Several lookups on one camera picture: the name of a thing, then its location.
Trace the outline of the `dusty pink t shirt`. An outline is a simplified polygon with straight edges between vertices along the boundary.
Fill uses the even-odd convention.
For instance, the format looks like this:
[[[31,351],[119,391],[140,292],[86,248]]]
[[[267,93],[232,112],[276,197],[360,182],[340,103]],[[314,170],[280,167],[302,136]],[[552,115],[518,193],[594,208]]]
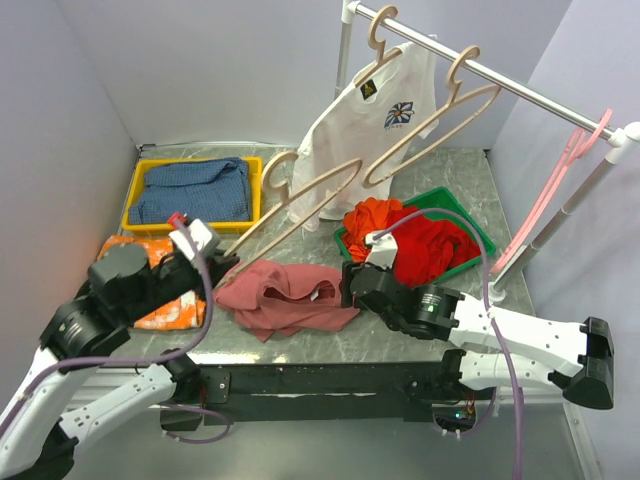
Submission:
[[[303,329],[339,332],[360,311],[341,305],[341,271],[259,259],[214,291],[216,304],[258,340]]]

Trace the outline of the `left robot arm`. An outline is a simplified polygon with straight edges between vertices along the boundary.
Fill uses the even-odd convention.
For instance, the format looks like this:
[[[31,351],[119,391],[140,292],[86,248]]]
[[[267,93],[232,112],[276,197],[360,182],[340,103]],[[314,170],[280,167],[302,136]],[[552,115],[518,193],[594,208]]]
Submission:
[[[40,337],[32,365],[1,416],[1,476],[4,479],[62,479],[74,455],[147,407],[195,399],[202,389],[200,367],[186,350],[137,359],[141,373],[111,393],[75,411],[67,406],[100,366],[124,366],[113,357],[129,329],[142,317],[193,291],[211,301],[214,286],[239,259],[213,249],[205,267],[175,251],[152,266],[144,248],[110,248],[88,269],[77,297],[55,312]]]

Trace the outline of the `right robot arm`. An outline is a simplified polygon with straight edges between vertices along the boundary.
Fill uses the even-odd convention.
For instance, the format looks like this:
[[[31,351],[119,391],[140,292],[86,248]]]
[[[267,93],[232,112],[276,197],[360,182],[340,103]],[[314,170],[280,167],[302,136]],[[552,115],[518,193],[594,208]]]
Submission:
[[[524,388],[557,388],[575,405],[614,406],[614,344],[609,324],[541,319],[486,307],[469,294],[425,284],[410,288],[390,270],[345,262],[341,305],[375,313],[392,331],[456,347],[442,369],[439,390],[449,398],[516,382]]]

